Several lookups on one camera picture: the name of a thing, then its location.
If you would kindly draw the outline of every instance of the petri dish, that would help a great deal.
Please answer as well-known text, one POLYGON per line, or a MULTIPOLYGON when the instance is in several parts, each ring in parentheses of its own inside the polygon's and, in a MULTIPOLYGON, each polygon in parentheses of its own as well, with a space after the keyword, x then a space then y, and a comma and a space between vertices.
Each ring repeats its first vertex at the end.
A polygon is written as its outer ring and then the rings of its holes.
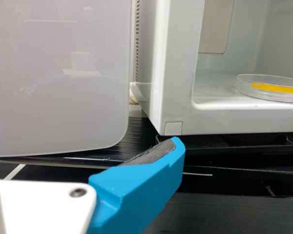
POLYGON ((235 89, 253 98, 293 103, 293 78, 289 77, 240 74, 235 89))

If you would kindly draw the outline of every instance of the ventilation slot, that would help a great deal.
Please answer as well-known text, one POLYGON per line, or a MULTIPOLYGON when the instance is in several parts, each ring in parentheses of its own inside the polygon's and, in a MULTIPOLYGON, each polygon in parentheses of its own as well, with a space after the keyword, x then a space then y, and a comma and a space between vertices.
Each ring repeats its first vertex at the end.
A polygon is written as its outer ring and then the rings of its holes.
POLYGON ((135 77, 139 78, 139 22, 140 22, 140 0, 136 2, 136 21, 135 21, 135 77))

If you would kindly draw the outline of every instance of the yellow label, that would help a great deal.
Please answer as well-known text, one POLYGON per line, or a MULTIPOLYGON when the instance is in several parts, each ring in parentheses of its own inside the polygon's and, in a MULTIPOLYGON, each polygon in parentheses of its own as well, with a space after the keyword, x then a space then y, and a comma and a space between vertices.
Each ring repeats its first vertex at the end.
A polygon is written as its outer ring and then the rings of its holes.
POLYGON ((272 92, 293 94, 293 87, 277 86, 277 85, 265 84, 265 83, 259 83, 259 82, 252 82, 252 88, 272 91, 272 92))

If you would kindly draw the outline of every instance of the open microwave door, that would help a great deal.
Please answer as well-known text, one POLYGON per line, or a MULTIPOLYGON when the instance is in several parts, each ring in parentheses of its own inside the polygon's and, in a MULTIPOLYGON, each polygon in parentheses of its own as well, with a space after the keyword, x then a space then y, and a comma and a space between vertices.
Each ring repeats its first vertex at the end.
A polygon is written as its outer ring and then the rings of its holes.
POLYGON ((131 9, 131 0, 0 0, 0 157, 123 138, 131 9))

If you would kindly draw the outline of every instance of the clear petri dish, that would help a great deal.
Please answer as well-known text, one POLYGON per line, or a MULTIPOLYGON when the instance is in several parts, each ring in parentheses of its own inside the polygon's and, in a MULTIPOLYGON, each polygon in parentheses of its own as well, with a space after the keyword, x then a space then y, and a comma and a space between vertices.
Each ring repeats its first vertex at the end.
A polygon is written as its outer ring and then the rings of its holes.
POLYGON ((289 77, 240 74, 235 89, 253 98, 293 103, 293 78, 289 77))

